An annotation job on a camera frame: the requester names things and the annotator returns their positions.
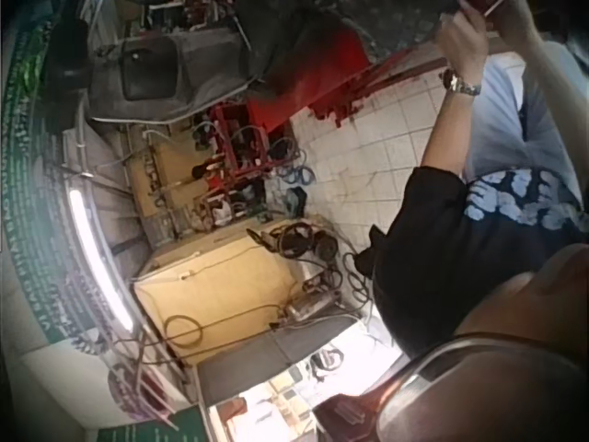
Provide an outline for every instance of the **black t-shirt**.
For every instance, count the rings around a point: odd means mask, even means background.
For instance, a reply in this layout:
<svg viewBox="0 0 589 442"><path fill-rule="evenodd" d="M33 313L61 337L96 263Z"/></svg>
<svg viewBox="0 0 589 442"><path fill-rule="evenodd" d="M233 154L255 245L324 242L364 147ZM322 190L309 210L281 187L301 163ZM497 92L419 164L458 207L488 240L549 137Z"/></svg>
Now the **black t-shirt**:
<svg viewBox="0 0 589 442"><path fill-rule="evenodd" d="M415 356L450 338L496 286L586 242L589 215L548 170L495 172L466 185L453 173L416 168L378 252L375 302Z"/></svg>

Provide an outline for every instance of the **white tile floor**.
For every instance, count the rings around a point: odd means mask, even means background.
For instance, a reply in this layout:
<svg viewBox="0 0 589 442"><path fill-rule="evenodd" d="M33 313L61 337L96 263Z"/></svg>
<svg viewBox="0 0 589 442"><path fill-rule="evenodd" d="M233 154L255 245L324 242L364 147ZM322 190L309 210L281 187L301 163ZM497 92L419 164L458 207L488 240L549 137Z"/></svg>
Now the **white tile floor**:
<svg viewBox="0 0 589 442"><path fill-rule="evenodd" d="M495 56L521 84L522 60L513 53ZM320 122L309 110L292 119L307 165L317 175L317 182L305 187L307 212L332 221L360 250L369 243L371 225L386 231L397 216L444 98L440 71L377 92L337 130L334 121ZM274 194L289 187L278 179L268 184Z"/></svg>

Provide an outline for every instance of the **hand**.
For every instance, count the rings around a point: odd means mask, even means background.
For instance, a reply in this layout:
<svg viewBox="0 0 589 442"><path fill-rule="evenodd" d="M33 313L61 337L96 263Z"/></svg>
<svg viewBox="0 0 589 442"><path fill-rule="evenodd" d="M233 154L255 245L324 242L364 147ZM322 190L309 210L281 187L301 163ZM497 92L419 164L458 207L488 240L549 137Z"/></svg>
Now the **hand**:
<svg viewBox="0 0 589 442"><path fill-rule="evenodd" d="M526 0L505 0L490 19L502 39L520 54L542 41Z"/></svg>
<svg viewBox="0 0 589 442"><path fill-rule="evenodd" d="M454 16L442 15L437 44L458 75L471 85L479 85L489 54L487 26L482 14L466 0Z"/></svg>

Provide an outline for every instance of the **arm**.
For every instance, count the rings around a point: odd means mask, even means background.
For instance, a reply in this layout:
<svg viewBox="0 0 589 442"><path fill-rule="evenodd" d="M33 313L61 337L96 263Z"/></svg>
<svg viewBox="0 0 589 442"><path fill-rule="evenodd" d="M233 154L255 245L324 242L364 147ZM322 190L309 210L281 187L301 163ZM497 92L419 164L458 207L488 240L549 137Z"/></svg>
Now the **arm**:
<svg viewBox="0 0 589 442"><path fill-rule="evenodd" d="M589 103L546 51L525 0L506 0L491 15L505 42L518 52L542 89L574 166L581 190L589 189Z"/></svg>
<svg viewBox="0 0 589 442"><path fill-rule="evenodd" d="M437 35L440 50L469 84L479 85L489 52L484 17L461 1L462 11L453 17L442 16ZM448 92L423 153L422 166L460 175L470 145L472 102L475 98Z"/></svg>

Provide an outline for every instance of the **wristwatch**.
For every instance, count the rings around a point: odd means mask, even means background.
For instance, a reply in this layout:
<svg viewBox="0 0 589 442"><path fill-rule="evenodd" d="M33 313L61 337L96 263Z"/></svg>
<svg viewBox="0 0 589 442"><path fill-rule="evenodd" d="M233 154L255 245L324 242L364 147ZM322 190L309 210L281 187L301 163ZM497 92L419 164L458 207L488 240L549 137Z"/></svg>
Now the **wristwatch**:
<svg viewBox="0 0 589 442"><path fill-rule="evenodd" d="M460 94L467 94L472 97L480 95L480 85L470 85L460 78L454 69L446 69L440 74L440 79L446 90L458 92Z"/></svg>

